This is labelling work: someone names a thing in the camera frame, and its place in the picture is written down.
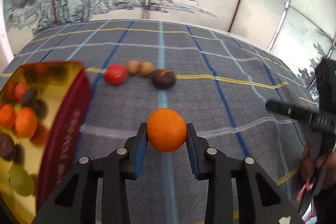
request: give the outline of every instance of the hand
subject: hand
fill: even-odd
[[[322,169],[328,171],[324,184],[322,186],[322,189],[326,189],[336,183],[336,151],[329,155],[319,157],[316,162],[316,167],[320,168],[322,164],[323,164]],[[313,171],[314,171],[314,164],[309,157],[309,145],[306,145],[302,153],[302,161],[300,168],[302,179],[305,182],[308,181],[312,176]]]

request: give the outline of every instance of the metal screw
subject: metal screw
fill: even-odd
[[[119,155],[124,155],[124,154],[126,154],[126,152],[127,152],[127,150],[125,149],[125,148],[119,148],[118,150],[117,150],[117,153],[119,154]]]
[[[214,155],[214,154],[217,153],[217,150],[211,147],[211,148],[208,148],[208,149],[207,149],[207,152],[208,152],[208,154],[210,154],[210,155]]]
[[[80,159],[79,159],[79,163],[81,163],[81,164],[85,164],[85,163],[87,163],[89,161],[89,158],[88,157],[81,157]]]
[[[245,162],[246,162],[247,164],[253,164],[253,163],[254,163],[254,159],[251,158],[251,157],[247,157],[247,158],[245,159]]]

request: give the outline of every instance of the green grape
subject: green grape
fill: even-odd
[[[9,184],[22,196],[32,195],[35,188],[31,176],[18,164],[14,164],[9,171]]]

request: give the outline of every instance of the pink object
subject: pink object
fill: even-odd
[[[299,191],[299,193],[297,194],[296,197],[296,201],[300,202],[300,200],[302,199],[302,195],[305,191],[310,191],[313,187],[312,183],[309,183],[309,181],[307,181],[303,186],[302,189]]]

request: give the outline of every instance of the gray fabric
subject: gray fabric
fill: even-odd
[[[104,21],[88,22],[84,25],[73,24],[67,26],[61,33],[94,30],[103,23]],[[103,28],[126,28],[129,24],[130,21],[113,20]],[[35,39],[56,34],[60,27],[42,32]],[[26,46],[20,53],[23,56],[15,57],[5,72],[14,72],[29,57],[29,52],[34,52],[43,42],[46,42],[45,45],[34,53],[28,62],[37,62],[42,58],[46,61],[65,60],[78,45],[86,41],[72,59],[82,61],[86,67],[102,68],[117,42],[121,42],[109,64],[124,64],[126,61],[136,59],[151,61],[157,66],[159,24],[136,21],[131,28],[155,32],[130,30],[123,36],[124,30],[105,30],[97,32],[88,41],[87,38],[92,35],[92,32],[57,36],[48,42],[46,42],[47,38],[42,39]],[[284,102],[295,103],[313,110],[318,110],[318,107],[299,98],[312,101],[297,77],[281,67],[287,68],[285,64],[256,47],[222,34],[212,34],[207,30],[190,27],[191,34],[194,36],[191,37],[184,25],[168,23],[163,24],[163,31],[169,32],[162,34],[166,47],[165,66],[177,75],[212,75],[210,66],[219,77],[248,81],[249,75],[253,82],[268,86],[284,81],[288,83],[276,90],[219,81],[219,88],[227,101],[228,108],[223,102],[216,82],[212,79],[177,79],[175,86],[167,90],[166,95],[169,108],[180,113],[186,122],[192,122],[198,135],[207,138],[211,146],[228,156],[238,159],[244,157],[236,138],[236,133],[240,132],[251,155],[273,180],[278,181],[288,172],[296,169],[303,151],[298,138],[298,135],[302,138],[301,126],[296,122],[294,126],[294,123],[286,117],[268,113],[264,108],[264,99],[280,100],[281,96]],[[221,39],[223,44],[219,40],[213,40],[214,35]],[[46,50],[57,44],[59,44],[57,48]],[[198,47],[205,52],[207,60],[199,52]],[[235,62],[230,54],[234,58],[248,60]],[[97,73],[88,72],[91,83],[94,83],[97,77],[99,77]],[[0,78],[0,87],[5,84],[4,79],[6,78]],[[136,134],[140,123],[146,122],[148,116],[158,107],[158,91],[152,87],[149,79],[128,77],[121,85],[112,86],[102,77],[94,90],[77,156],[86,155],[95,159],[106,156],[123,146],[129,136]],[[181,224],[203,221],[207,182],[198,182],[194,179],[185,146],[173,153],[173,161],[179,221]],[[289,198],[297,206],[295,196],[300,188],[298,176],[295,175],[280,187],[289,194]],[[138,181],[127,182],[127,193],[132,224],[166,222],[161,156],[150,145],[147,149],[144,170]],[[101,182],[97,197],[98,220],[101,217],[100,197]],[[234,207],[238,208],[236,195]]]

